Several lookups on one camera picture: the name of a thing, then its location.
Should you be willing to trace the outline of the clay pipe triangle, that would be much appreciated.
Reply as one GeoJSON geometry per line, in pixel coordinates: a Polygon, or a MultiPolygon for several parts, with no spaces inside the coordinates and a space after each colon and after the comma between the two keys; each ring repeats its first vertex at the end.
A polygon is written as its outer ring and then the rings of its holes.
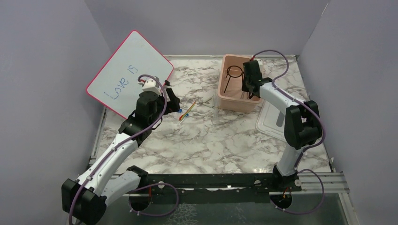
{"type": "Polygon", "coordinates": [[[214,108],[217,107],[217,97],[216,94],[212,94],[211,96],[204,97],[202,99],[202,105],[208,107],[208,108],[214,108]]]}

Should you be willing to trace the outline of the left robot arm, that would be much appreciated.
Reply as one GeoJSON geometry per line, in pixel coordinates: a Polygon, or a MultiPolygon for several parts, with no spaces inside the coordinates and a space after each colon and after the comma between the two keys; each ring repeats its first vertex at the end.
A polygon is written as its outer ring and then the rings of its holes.
{"type": "Polygon", "coordinates": [[[152,133],[165,114],[180,110],[180,99],[171,87],[162,94],[143,91],[135,111],[125,120],[114,140],[100,158],[76,180],[67,179],[61,187],[62,208],[69,214],[69,224],[95,225],[107,207],[128,192],[148,189],[148,173],[132,166],[116,179],[112,176],[121,163],[152,133]]]}

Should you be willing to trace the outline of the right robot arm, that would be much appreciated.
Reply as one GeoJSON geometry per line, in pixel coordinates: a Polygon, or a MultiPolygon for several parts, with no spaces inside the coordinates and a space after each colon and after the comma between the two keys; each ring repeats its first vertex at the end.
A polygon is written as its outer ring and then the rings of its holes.
{"type": "Polygon", "coordinates": [[[284,115],[287,146],[271,177],[271,186],[282,191],[295,180],[304,152],[322,137],[318,105],[314,101],[299,100],[278,88],[273,79],[264,78],[256,60],[243,63],[243,71],[242,91],[247,92],[249,98],[265,100],[284,115]]]}

